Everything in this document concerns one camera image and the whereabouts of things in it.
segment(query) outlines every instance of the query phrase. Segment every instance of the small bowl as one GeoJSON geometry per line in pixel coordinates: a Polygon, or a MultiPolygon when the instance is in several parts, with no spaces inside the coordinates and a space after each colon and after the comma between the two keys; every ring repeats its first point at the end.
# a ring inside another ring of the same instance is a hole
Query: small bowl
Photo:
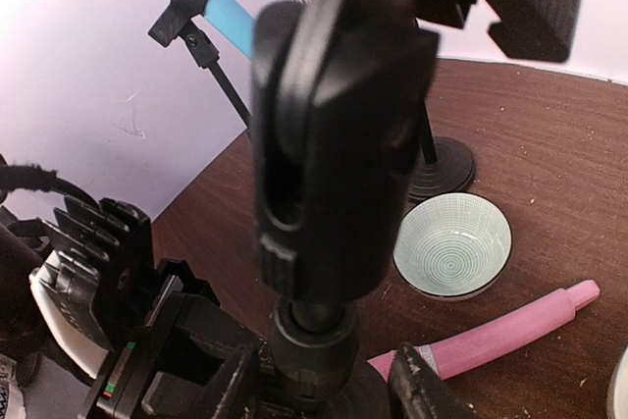
{"type": "Polygon", "coordinates": [[[405,216],[394,263],[421,293],[461,300],[481,293],[497,279],[511,246],[510,226],[493,203],[469,193],[447,193],[405,216]]]}
{"type": "Polygon", "coordinates": [[[608,388],[608,419],[628,419],[628,350],[615,368],[608,388]]]}

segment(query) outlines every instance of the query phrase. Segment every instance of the white wall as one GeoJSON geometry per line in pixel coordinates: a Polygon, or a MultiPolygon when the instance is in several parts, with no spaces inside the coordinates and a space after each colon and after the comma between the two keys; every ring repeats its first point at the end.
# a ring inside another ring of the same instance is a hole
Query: white wall
{"type": "MultiPolygon", "coordinates": [[[[272,0],[238,0],[251,14],[272,0]]],[[[0,0],[0,153],[151,216],[243,129],[180,42],[147,36],[168,0],[0,0]]],[[[249,63],[199,20],[246,103],[249,63]]],[[[58,197],[16,192],[21,217],[58,197]]]]}
{"type": "MultiPolygon", "coordinates": [[[[435,27],[443,34],[441,56],[489,62],[512,62],[487,35],[497,15],[484,0],[471,10],[465,30],[435,27]]],[[[573,50],[564,65],[519,62],[537,68],[628,83],[628,3],[582,0],[573,50]]]]}

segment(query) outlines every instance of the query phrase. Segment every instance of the scratch on wall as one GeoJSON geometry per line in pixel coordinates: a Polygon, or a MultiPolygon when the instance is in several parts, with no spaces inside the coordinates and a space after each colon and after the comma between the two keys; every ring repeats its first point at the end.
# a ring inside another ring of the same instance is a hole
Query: scratch on wall
{"type": "Polygon", "coordinates": [[[133,101],[135,97],[139,95],[140,92],[141,90],[138,90],[137,92],[132,93],[131,95],[129,95],[129,97],[123,100],[123,103],[131,104],[131,128],[129,129],[126,127],[119,127],[117,125],[114,125],[114,126],[118,130],[125,132],[129,136],[137,137],[139,139],[146,139],[146,133],[144,132],[144,130],[141,130],[140,128],[137,127],[137,123],[136,123],[136,118],[137,118],[136,105],[137,104],[133,101]]]}

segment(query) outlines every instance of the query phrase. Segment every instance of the black fuzzy cable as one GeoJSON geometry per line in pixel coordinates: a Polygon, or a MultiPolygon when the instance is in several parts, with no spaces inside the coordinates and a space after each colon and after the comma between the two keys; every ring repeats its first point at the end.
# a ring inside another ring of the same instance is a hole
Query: black fuzzy cable
{"type": "Polygon", "coordinates": [[[3,195],[6,198],[7,194],[15,190],[54,191],[98,206],[81,188],[57,177],[57,171],[46,171],[36,165],[1,165],[0,161],[0,203],[3,201],[3,195]]]}

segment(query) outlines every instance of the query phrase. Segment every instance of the round stand base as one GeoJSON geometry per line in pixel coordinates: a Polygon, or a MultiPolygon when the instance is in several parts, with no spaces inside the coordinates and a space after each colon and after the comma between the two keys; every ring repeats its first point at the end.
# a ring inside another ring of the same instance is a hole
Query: round stand base
{"type": "Polygon", "coordinates": [[[355,359],[353,373],[342,390],[330,397],[319,411],[304,413],[303,419],[390,419],[389,391],[375,368],[355,359]]]}
{"type": "Polygon", "coordinates": [[[471,149],[456,139],[438,136],[434,138],[436,164],[425,164],[423,155],[410,177],[408,200],[421,203],[443,193],[465,191],[475,176],[475,161],[471,149]]]}

